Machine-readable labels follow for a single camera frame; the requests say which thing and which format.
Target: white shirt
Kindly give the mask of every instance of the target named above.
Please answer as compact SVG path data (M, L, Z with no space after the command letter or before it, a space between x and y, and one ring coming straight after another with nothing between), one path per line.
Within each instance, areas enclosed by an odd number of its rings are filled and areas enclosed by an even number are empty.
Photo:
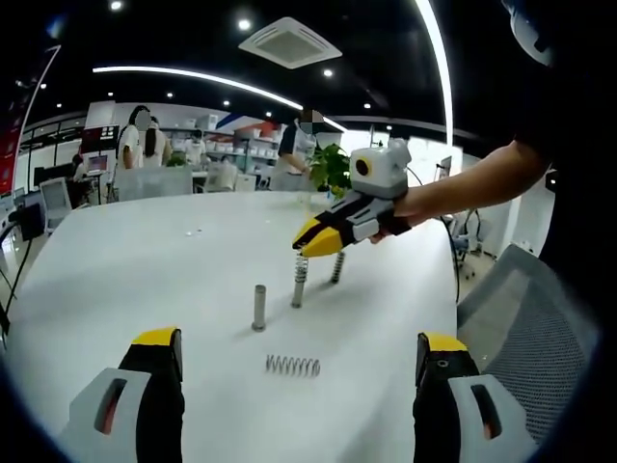
M154 154L147 157L144 153L144 167L161 167L163 165L163 151L165 150L165 134L158 129L157 123L151 123L149 128L156 129L156 142L154 144Z
M82 162L80 165L77 166L77 169L75 169L75 175L73 176L73 181L79 181L85 176L86 176L86 166L84 166L84 163Z
M195 143L193 140L184 142L184 152L186 154L186 162L199 166L201 164L201 155L205 153L205 143L199 140Z
M126 169L123 156L124 147L128 147L131 150L133 168L143 167L143 150L139 141L139 130L137 130L135 125L129 125L120 138L118 144L118 169Z

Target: potted plant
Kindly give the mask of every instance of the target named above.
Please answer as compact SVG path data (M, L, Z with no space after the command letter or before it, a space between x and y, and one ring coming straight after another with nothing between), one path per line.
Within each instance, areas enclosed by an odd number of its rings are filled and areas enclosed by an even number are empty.
M310 178L319 191L330 191L338 200L351 188L349 156L332 143L316 150L310 160Z

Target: metal spring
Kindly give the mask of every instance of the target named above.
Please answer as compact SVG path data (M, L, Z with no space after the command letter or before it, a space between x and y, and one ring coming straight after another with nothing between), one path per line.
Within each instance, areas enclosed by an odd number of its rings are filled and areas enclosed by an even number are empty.
M309 259L302 255L302 251L298 253L296 258L296 283L304 283L307 280L309 272Z
M298 376L318 376L321 371L319 361L297 357L266 356L266 371Z
M341 251L336 255L335 270L332 272L332 278L330 279L332 283L338 283L340 280L340 272L343 269L343 262L345 262L345 253Z

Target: robotic hand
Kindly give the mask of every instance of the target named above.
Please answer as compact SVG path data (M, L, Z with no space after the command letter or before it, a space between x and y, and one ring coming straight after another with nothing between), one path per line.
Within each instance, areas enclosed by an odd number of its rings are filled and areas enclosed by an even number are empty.
M379 232L398 235L410 229L394 217L394 200L407 193L406 168L412 160L403 140L387 148L351 153L351 187L345 197L310 219L293 240L293 249L305 258L327 256Z

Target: led light strip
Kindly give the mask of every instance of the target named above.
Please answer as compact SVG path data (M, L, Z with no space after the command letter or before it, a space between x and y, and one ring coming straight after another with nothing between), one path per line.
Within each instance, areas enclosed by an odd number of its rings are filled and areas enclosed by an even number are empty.
M272 94L270 92L266 92L265 90L258 89L257 87L253 87L251 85L243 84L242 82L236 82L235 80L226 79L224 77L219 77L217 75L204 74L202 72L193 72L191 70L184 69L173 69L173 68L154 68L150 66L110 66L107 68L94 68L94 73L101 72L155 72L159 74L171 74L171 75L183 75L185 77L195 77L197 79L209 80L211 82L217 82L223 85L229 85L230 87L235 87L236 89L245 90L247 92L251 92L253 94L265 96L266 98L273 99L279 103L282 103L290 108L297 109L301 111L303 106L298 104L290 99L284 98L282 96ZM340 130L341 132L346 132L347 129L342 125L335 123L333 120L324 118L324 123L331 125L332 127Z
M420 10L428 36L433 44L433 51L437 59L437 69L440 72L443 91L443 109L445 112L445 142L452 146L454 138L454 116L452 111L452 88L450 87L450 74L447 70L447 60L445 59L445 47L443 46L442 34L437 24L437 19L428 0L414 0Z

